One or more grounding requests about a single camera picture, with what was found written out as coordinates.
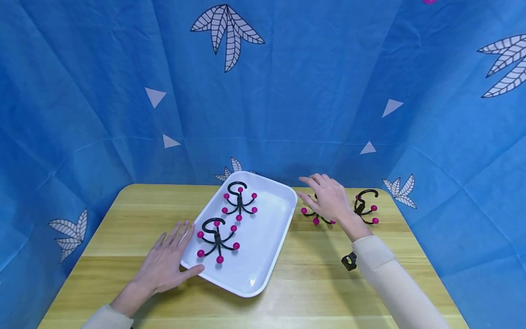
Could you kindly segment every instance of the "wooden table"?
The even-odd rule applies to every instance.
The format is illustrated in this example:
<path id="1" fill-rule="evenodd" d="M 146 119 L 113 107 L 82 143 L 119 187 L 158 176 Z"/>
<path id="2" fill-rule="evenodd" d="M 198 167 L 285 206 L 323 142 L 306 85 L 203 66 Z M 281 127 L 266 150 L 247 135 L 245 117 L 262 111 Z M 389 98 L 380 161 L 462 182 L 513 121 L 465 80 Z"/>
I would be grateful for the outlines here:
<path id="1" fill-rule="evenodd" d="M 195 219 L 217 186 L 130 185 L 123 189 L 58 293 L 40 329 L 78 329 L 110 303 L 136 274 L 163 231 Z M 296 191 L 312 193 L 307 188 Z M 351 200 L 361 189 L 349 188 Z M 393 250 L 451 328 L 468 328 L 409 230 L 392 198 L 378 190 L 380 224 L 372 231 Z M 364 197 L 372 204 L 373 196 Z M 137 314 L 135 329 L 167 328 L 396 328 L 359 270 L 340 263 L 350 242 L 342 230 L 295 215 L 263 293 L 244 299 L 200 277 L 154 296 Z"/>

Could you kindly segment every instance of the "white tray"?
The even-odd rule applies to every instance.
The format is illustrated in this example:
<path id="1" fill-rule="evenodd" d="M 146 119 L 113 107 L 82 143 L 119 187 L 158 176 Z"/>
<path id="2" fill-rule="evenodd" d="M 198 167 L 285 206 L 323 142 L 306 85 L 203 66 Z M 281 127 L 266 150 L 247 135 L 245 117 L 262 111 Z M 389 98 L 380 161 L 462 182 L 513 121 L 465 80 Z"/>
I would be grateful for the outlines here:
<path id="1" fill-rule="evenodd" d="M 248 186 L 241 193 L 244 204 L 252 200 L 252 193 L 257 193 L 254 202 L 245 208 L 251 211 L 252 207 L 256 207 L 258 211 L 254 215 L 242 212 L 240 222 L 236 220 L 238 212 L 225 215 L 221 211 L 223 207 L 227 207 L 229 212 L 235 209 L 224 194 L 228 193 L 228 185 L 236 181 Z M 234 185 L 232 190 L 237 192 L 238 187 L 240 185 Z M 229 200 L 237 204 L 236 195 L 230 195 Z M 200 274 L 202 278 L 238 296 L 250 298 L 260 294 L 267 286 L 278 259 L 297 201 L 296 192 L 286 185 L 250 172 L 232 173 L 195 220 L 194 236 L 188 243 L 181 265 L 190 268 L 204 264 L 205 270 Z M 226 222 L 226 225 L 219 225 L 222 239 L 229 236 L 232 225 L 237 226 L 232 238 L 224 244 L 232 247 L 237 242 L 240 248 L 236 251 L 221 248 L 222 264 L 217 263 L 217 249 L 206 257 L 197 256 L 198 250 L 208 252 L 214 247 L 214 244 L 197 237 L 198 232 L 203 230 L 202 224 L 213 217 L 223 218 Z M 206 227 L 216 229 L 213 223 Z M 205 233 L 204 238 L 214 241 L 214 235 L 210 233 Z"/>

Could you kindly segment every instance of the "white triangle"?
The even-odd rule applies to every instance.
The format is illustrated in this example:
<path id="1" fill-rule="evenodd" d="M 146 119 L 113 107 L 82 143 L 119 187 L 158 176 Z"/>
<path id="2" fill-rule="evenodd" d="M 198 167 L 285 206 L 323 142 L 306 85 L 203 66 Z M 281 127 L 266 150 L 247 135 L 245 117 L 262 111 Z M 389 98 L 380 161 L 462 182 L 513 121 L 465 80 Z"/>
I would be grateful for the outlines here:
<path id="1" fill-rule="evenodd" d="M 403 105 L 402 102 L 395 101 L 394 99 L 389 99 L 387 101 L 386 109 L 383 110 L 382 117 L 385 117 L 386 115 L 390 114 L 391 112 L 393 112 L 394 110 L 396 110 L 402 105 Z"/>
<path id="2" fill-rule="evenodd" d="M 168 137 L 166 135 L 163 135 L 163 142 L 165 143 L 165 148 L 181 145 L 181 143 L 171 139 L 170 137 Z"/>
<path id="3" fill-rule="evenodd" d="M 367 153 L 374 153 L 374 152 L 376 152 L 375 147 L 371 144 L 370 141 L 368 141 L 365 147 L 363 148 L 362 152 L 360 152 L 360 154 L 367 154 Z"/>
<path id="4" fill-rule="evenodd" d="M 150 88 L 144 88 L 146 90 L 146 94 L 148 94 L 148 98 L 150 98 L 151 105 L 156 108 L 161 99 L 166 95 L 165 92 L 160 92 L 157 90 L 153 90 Z"/>

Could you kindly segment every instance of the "blue backdrop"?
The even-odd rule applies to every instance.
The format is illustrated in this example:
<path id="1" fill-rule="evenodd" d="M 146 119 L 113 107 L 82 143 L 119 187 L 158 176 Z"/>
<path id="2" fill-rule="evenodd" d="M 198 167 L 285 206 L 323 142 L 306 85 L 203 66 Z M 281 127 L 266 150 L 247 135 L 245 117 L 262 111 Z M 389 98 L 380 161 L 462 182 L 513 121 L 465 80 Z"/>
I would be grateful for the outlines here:
<path id="1" fill-rule="evenodd" d="M 471 328 L 526 327 L 525 14 L 3 1 L 0 323 L 37 326 L 124 186 L 220 184 L 242 165 L 388 189 Z"/>

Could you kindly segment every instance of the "sleeve cuff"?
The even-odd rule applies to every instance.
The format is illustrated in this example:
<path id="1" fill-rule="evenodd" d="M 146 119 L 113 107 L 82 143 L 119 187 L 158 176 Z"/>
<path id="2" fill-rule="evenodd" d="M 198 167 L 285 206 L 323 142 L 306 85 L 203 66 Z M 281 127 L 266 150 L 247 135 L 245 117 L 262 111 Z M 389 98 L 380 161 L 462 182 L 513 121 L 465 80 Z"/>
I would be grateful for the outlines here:
<path id="1" fill-rule="evenodd" d="M 98 309 L 87 324 L 92 325 L 93 328 L 129 329 L 133 325 L 133 320 L 117 312 L 109 305 L 104 305 Z"/>
<path id="2" fill-rule="evenodd" d="M 381 265 L 394 260 L 391 249 L 377 236 L 370 235 L 353 242 L 352 249 L 356 254 L 356 265 L 375 271 Z"/>

